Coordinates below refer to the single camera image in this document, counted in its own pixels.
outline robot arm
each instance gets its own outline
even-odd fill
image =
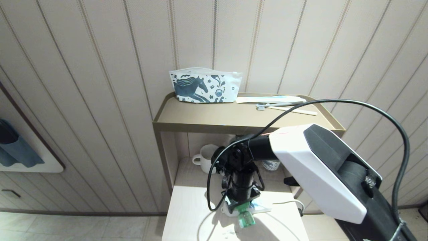
[[[253,160],[277,159],[350,240],[389,240],[397,229],[382,177],[338,136],[316,124],[251,139]],[[398,240],[415,240],[403,227]]]

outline beige wall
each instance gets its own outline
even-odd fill
[[[151,120],[172,91],[167,71],[192,66],[244,72],[241,91],[387,110],[412,145],[399,203],[427,199],[426,1],[0,3],[0,81],[66,165],[61,174],[0,174],[1,185],[25,193],[20,207],[0,197],[3,207],[44,210],[46,196],[59,211],[167,211]],[[402,151],[394,128],[359,107],[326,107],[388,196]],[[187,136],[176,136],[180,156],[207,138]]]

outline blue towel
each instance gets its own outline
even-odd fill
[[[33,167],[36,164],[44,163],[22,136],[19,136],[19,139],[13,143],[0,144],[0,158],[2,159],[0,163],[3,164],[3,166],[11,166],[19,162],[26,167]]]

